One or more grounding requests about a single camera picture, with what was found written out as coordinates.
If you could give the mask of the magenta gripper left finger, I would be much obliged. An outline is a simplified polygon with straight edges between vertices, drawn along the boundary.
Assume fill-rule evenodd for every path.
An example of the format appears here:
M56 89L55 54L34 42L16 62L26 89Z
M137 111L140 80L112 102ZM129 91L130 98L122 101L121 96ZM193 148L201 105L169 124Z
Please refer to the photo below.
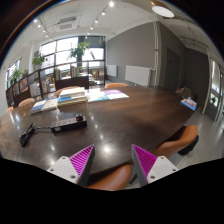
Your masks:
M88 182L94 156L94 145L90 145L70 157L60 157L47 171L74 184L85 187Z

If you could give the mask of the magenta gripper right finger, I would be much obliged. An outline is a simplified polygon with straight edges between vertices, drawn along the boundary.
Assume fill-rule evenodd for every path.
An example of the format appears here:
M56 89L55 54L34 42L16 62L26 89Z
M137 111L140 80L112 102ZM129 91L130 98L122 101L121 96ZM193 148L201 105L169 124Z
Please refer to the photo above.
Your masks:
M157 157L135 144L132 145L131 151L141 187L178 171L165 156Z

